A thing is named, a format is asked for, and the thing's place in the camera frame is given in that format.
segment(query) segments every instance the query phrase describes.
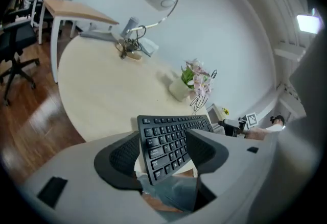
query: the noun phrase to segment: desk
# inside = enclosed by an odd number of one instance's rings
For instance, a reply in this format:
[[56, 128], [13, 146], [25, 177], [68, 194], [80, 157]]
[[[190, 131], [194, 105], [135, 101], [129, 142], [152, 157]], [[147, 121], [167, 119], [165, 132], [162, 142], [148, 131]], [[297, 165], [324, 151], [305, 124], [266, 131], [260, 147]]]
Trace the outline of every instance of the desk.
[[71, 21], [88, 21], [94, 20], [109, 24], [118, 24], [115, 20], [106, 16], [105, 14], [81, 3], [66, 1], [66, 0], [43, 0], [40, 24], [39, 24], [39, 44], [42, 44], [42, 26], [45, 8], [53, 16], [51, 30], [51, 68], [54, 81], [58, 82], [58, 64], [57, 64], [57, 41], [59, 26], [62, 20]]
[[[137, 131], [139, 115], [193, 115], [188, 98], [177, 101], [168, 86], [177, 76], [156, 56], [121, 60], [111, 42], [75, 37], [63, 52], [59, 93], [72, 124], [85, 141]], [[202, 107], [198, 115], [206, 114]], [[177, 173], [194, 168], [188, 162]], [[135, 170], [146, 172], [142, 153]]]

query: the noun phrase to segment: round table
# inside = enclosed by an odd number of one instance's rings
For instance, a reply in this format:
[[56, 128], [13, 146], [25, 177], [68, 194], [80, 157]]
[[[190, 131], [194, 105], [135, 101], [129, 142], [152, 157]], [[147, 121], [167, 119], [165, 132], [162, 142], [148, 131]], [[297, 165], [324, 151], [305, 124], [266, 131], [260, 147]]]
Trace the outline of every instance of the round table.
[[[121, 60], [112, 42], [77, 36], [61, 56], [58, 85], [69, 119], [88, 142], [137, 131], [139, 115], [193, 115], [189, 98], [179, 102], [168, 91], [177, 76], [158, 57]], [[207, 114], [205, 107], [197, 114]], [[141, 154], [135, 171], [146, 172]], [[177, 173], [193, 167], [190, 161]]]

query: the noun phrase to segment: keyboard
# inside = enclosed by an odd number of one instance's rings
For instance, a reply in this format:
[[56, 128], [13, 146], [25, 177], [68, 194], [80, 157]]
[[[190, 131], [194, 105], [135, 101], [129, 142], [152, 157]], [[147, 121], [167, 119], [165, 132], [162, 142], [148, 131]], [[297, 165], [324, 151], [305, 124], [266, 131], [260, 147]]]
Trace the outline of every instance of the keyboard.
[[155, 185], [190, 161], [186, 130], [214, 132], [206, 115], [137, 117], [149, 181]]

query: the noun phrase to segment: flower pot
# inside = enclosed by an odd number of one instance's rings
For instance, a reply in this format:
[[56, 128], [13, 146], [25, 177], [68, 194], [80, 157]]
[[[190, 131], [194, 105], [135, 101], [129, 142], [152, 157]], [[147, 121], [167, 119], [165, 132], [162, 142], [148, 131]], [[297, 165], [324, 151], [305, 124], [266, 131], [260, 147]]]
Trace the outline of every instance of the flower pot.
[[178, 77], [169, 86], [170, 93], [180, 102], [182, 102], [192, 91], [181, 79]]

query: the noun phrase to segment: potted plant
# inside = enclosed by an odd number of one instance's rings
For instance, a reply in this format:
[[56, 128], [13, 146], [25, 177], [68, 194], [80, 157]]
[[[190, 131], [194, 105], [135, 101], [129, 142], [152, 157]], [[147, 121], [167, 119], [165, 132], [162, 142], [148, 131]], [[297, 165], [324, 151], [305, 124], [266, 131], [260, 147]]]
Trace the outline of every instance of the potted plant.
[[192, 91], [197, 96], [209, 97], [212, 91], [210, 81], [211, 76], [203, 69], [203, 64], [194, 59], [193, 61], [186, 61], [186, 68], [182, 68], [181, 77], [172, 82], [169, 91], [180, 102]]

